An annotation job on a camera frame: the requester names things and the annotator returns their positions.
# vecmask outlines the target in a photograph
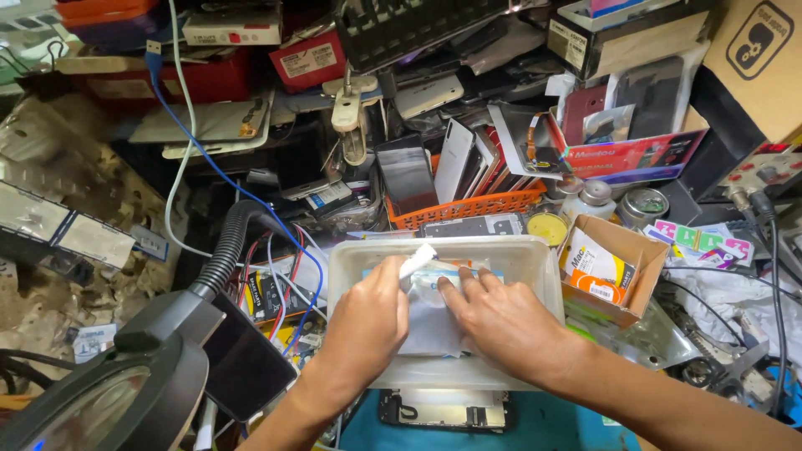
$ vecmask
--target orange label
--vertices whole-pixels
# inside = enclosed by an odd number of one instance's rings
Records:
[[[626,290],[606,280],[585,274],[577,269],[574,269],[573,273],[571,273],[571,280],[569,283],[585,293],[590,293],[597,298],[604,299],[608,303],[621,305],[624,301]]]

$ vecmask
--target orange basket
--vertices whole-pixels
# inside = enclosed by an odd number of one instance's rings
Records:
[[[546,187],[538,181],[535,189],[526,191],[512,191],[511,193],[488,194],[487,196],[472,197],[462,201],[453,201],[450,204],[437,205],[427,209],[395,216],[390,198],[385,196],[387,215],[390,222],[397,229],[417,230],[421,224],[445,219],[461,219],[464,217],[482,216],[484,214],[509,213],[513,211],[526,211],[529,204],[537,201]]]

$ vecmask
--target blue mat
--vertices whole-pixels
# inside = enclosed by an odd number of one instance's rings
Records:
[[[516,424],[506,433],[455,433],[390,426],[379,421],[379,391],[370,390],[342,434],[347,451],[489,449],[527,451],[640,451],[635,435],[605,426],[602,416],[545,392],[513,392]]]

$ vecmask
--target right hand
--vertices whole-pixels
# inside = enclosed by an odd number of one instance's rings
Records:
[[[565,329],[537,299],[531,288],[515,282],[504,285],[489,270],[479,280],[460,268],[463,296],[443,277],[437,281],[446,304],[480,355],[512,377],[549,388],[573,368],[578,335]]]

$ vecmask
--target clear plastic tray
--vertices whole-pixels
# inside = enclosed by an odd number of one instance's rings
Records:
[[[443,260],[486,258],[505,282],[531,286],[554,316],[565,323],[557,256],[531,235],[422,238],[343,242],[329,258],[329,315],[337,301],[355,283],[363,270],[376,266],[389,255],[412,255],[429,243]],[[537,390],[490,368],[479,357],[396,357],[371,388],[453,388],[463,390]]]

